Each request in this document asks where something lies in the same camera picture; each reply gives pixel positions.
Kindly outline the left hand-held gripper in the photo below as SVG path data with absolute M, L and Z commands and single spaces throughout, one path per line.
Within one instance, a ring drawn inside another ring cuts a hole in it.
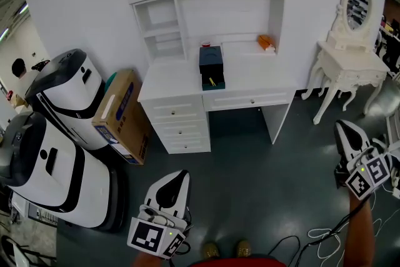
M 190 185 L 187 170 L 173 172 L 153 183 L 138 216 L 131 219 L 127 245 L 162 259 L 177 254 L 191 228 L 191 223 L 183 219 Z

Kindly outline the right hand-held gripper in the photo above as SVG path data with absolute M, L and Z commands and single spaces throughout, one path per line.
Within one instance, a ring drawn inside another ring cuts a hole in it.
M 392 162 L 379 148 L 368 147 L 366 132 L 350 121 L 335 122 L 334 137 L 342 156 L 334 170 L 336 185 L 347 187 L 358 200 L 364 200 L 390 178 Z

